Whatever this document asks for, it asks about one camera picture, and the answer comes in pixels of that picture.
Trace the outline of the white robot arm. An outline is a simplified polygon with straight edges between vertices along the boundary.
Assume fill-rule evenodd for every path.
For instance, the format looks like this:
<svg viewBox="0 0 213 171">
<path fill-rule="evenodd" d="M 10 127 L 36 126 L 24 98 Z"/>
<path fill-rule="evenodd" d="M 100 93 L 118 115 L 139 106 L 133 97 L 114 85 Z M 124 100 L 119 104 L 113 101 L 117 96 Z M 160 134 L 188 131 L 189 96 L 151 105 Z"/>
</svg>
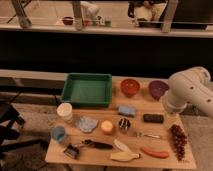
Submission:
<svg viewBox="0 0 213 171">
<path fill-rule="evenodd" d="M 169 89 L 162 97 L 162 105 L 168 114 L 181 113 L 191 103 L 213 118 L 213 91 L 208 88 L 211 75 L 204 67 L 192 67 L 172 74 Z"/>
</svg>

